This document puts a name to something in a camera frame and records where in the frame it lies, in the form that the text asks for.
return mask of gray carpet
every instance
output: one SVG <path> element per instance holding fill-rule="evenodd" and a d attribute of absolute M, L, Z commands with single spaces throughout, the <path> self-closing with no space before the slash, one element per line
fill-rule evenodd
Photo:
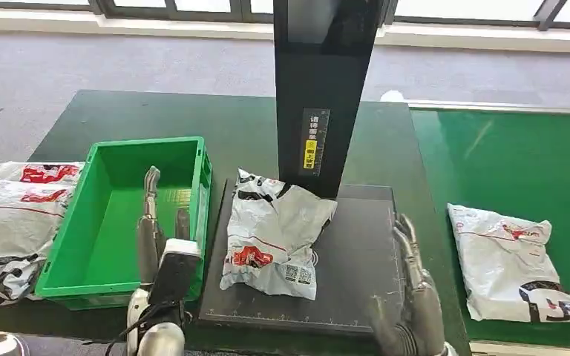
<path fill-rule="evenodd" d="M 78 89 L 274 96 L 272 43 L 0 33 L 0 162 L 25 160 Z M 570 54 L 373 52 L 363 99 L 570 106 Z"/>
<path fill-rule="evenodd" d="M 108 345 L 84 345 L 82 340 L 61 339 L 58 337 L 40 337 L 21 334 L 19 337 L 29 347 L 30 356 L 103 356 Z M 113 346 L 111 356 L 125 355 L 125 344 Z M 187 351 L 185 356 L 240 356 L 230 352 Z"/>

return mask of red logo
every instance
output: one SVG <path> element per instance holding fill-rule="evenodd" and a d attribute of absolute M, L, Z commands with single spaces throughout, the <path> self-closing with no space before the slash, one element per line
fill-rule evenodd
<path fill-rule="evenodd" d="M 55 202 L 60 198 L 63 194 L 67 192 L 66 189 L 60 189 L 59 191 L 55 191 L 52 194 L 48 195 L 41 195 L 36 194 L 31 191 L 27 191 L 25 195 L 21 198 L 22 202 Z"/>
<path fill-rule="evenodd" d="M 271 254 L 264 254 L 255 246 L 244 246 L 241 252 L 235 252 L 232 257 L 233 264 L 237 266 L 248 265 L 254 268 L 261 268 L 272 263 L 274 257 Z"/>
<path fill-rule="evenodd" d="M 552 301 L 549 300 L 549 298 L 545 298 L 545 299 L 547 299 L 547 305 L 549 306 L 550 309 L 554 309 L 554 310 L 555 310 L 555 309 L 558 307 L 558 305 L 552 303 Z"/>
<path fill-rule="evenodd" d="M 513 240 L 518 240 L 519 236 L 539 236 L 537 232 L 529 232 L 525 230 L 513 230 L 509 228 L 506 224 L 504 224 L 502 227 L 505 230 L 505 232 L 512 235 Z"/>
<path fill-rule="evenodd" d="M 58 182 L 66 176 L 74 177 L 79 172 L 76 165 L 29 165 L 23 169 L 21 182 L 27 183 L 51 183 Z"/>

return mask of plastic mailer bag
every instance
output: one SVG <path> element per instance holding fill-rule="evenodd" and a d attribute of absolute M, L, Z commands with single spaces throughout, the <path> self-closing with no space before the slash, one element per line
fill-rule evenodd
<path fill-rule="evenodd" d="M 337 205 L 296 185 L 240 169 L 220 288 L 245 283 L 266 294 L 314 300 L 311 245 Z"/>
<path fill-rule="evenodd" d="M 0 180 L 0 305 L 31 297 L 74 188 Z"/>
<path fill-rule="evenodd" d="M 570 293 L 545 250 L 551 224 L 448 204 L 475 320 L 570 322 Z"/>
<path fill-rule="evenodd" d="M 84 162 L 5 162 L 0 180 L 13 182 L 76 185 Z"/>

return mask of yellow label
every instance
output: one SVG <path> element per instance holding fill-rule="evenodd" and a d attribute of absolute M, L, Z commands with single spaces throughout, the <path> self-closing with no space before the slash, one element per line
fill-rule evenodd
<path fill-rule="evenodd" d="M 318 146 L 318 141 L 314 139 L 308 139 L 305 142 L 305 154 L 304 154 L 304 162 L 303 168 L 305 169 L 313 169 L 313 165 L 315 164 L 315 148 Z"/>

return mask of black vertical stand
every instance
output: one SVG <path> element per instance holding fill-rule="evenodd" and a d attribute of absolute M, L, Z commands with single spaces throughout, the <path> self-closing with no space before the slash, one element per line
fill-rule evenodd
<path fill-rule="evenodd" d="M 383 0 L 274 0 L 280 180 L 335 198 Z"/>

